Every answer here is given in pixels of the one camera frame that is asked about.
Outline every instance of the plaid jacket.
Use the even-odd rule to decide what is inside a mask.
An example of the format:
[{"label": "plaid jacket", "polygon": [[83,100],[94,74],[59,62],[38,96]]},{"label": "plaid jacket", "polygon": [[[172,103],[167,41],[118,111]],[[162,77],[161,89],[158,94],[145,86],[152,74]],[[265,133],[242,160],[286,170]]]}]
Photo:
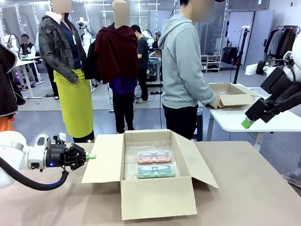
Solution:
[{"label": "plaid jacket", "polygon": [[[81,61],[81,68],[84,71],[87,56],[81,45],[78,31],[70,22],[74,31],[75,41]],[[39,27],[40,56],[50,65],[52,69],[59,72],[69,82],[75,83],[77,75],[71,70],[74,69],[74,60],[68,40],[65,38],[61,26],[50,16],[44,16]]]}]

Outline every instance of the shelving unit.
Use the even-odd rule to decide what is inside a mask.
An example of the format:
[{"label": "shelving unit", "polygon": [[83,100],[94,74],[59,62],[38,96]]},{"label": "shelving unit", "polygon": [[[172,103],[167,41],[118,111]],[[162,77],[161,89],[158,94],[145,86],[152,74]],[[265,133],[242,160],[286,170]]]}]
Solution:
[{"label": "shelving unit", "polygon": [[[221,68],[221,61],[222,61],[222,56],[221,55],[202,55],[201,56],[201,60],[205,60],[206,59],[206,62],[202,62],[202,65],[205,65],[206,66],[206,69],[205,70],[202,70],[202,72],[204,73],[207,73],[207,72],[212,72],[212,71],[220,71],[220,68]],[[208,66],[210,65],[217,65],[218,68],[208,68]]]}]

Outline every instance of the orange garment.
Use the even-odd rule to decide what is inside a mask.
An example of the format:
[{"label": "orange garment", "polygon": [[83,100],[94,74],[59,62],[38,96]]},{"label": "orange garment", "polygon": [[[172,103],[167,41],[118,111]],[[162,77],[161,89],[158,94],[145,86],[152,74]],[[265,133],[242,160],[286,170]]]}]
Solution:
[{"label": "orange garment", "polygon": [[8,119],[8,117],[0,117],[0,132],[3,131],[14,131],[13,124],[11,121],[14,121],[15,117]]}]

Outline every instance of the black cap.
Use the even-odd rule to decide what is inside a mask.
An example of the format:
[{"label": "black cap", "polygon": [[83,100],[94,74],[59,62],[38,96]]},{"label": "black cap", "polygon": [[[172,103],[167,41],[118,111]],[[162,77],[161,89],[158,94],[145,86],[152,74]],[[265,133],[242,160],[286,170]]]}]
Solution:
[{"label": "black cap", "polygon": [[141,28],[136,24],[132,25],[131,28],[134,32],[139,32],[140,34],[142,33]]}]

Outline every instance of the black hair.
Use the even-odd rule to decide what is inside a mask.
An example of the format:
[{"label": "black hair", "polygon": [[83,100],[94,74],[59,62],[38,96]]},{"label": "black hair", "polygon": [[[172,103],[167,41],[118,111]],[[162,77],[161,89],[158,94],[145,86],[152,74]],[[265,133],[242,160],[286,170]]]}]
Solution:
[{"label": "black hair", "polygon": [[132,25],[131,28],[134,32],[139,32],[140,34],[142,33],[141,28],[136,24]]},{"label": "black hair", "polygon": [[22,34],[21,37],[27,37],[29,39],[28,34]]},{"label": "black hair", "polygon": [[185,5],[187,6],[190,0],[180,0],[180,6]]}]

